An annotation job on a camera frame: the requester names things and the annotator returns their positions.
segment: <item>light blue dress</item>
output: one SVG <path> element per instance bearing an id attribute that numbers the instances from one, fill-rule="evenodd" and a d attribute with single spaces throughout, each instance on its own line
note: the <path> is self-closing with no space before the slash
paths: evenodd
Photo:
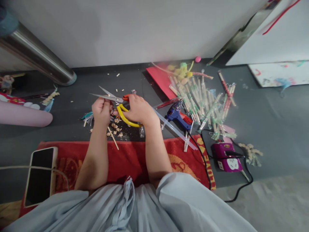
<path id="1" fill-rule="evenodd" d="M 157 190 L 103 186 L 58 193 L 3 231 L 256 231 L 244 218 L 191 175 L 165 175 Z"/>

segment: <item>stainless steel pipe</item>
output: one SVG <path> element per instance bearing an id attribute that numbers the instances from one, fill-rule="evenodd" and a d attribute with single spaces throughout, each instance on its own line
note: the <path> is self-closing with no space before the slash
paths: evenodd
<path id="1" fill-rule="evenodd" d="M 73 84 L 76 81 L 75 72 L 2 7 L 0 16 L 3 15 L 3 11 L 5 17 L 2 16 L 3 20 L 0 22 L 0 47 L 48 76 L 55 83 L 64 86 Z M 13 32 L 11 32 L 12 26 L 16 27 Z"/>

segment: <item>red wire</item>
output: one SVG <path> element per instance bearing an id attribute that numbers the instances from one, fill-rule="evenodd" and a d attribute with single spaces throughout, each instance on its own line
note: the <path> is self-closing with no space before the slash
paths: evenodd
<path id="1" fill-rule="evenodd" d="M 266 33 L 268 33 L 270 31 L 270 29 L 279 21 L 279 19 L 289 10 L 291 9 L 293 6 L 295 6 L 300 0 L 297 0 L 294 4 L 292 4 L 291 6 L 289 6 L 288 8 L 286 8 L 284 10 L 284 12 L 282 12 L 282 14 L 276 19 L 276 21 L 274 21 L 274 23 L 268 28 L 268 30 L 266 32 L 263 33 L 263 35 L 265 35 Z"/>

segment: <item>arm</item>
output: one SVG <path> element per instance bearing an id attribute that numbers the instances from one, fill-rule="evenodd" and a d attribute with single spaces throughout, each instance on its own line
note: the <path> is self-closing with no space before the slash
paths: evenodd
<path id="1" fill-rule="evenodd" d="M 92 105 L 95 124 L 85 160 L 76 180 L 75 190 L 93 191 L 106 184 L 108 175 L 106 130 L 112 108 L 110 101 L 103 98 L 97 99 Z"/>
<path id="2" fill-rule="evenodd" d="M 130 111 L 123 112 L 132 121 L 141 122 L 146 134 L 146 165 L 150 183 L 155 188 L 167 173 L 173 172 L 163 141 L 160 119 L 153 108 L 142 98 L 130 95 Z"/>

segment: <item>hot glue gun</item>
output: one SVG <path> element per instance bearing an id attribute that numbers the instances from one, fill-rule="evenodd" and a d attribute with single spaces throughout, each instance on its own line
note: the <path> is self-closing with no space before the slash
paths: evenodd
<path id="1" fill-rule="evenodd" d="M 182 103 L 182 101 L 175 102 L 169 109 L 166 119 L 169 121 L 175 119 L 186 131 L 188 131 L 191 129 L 192 119 L 180 112 Z"/>

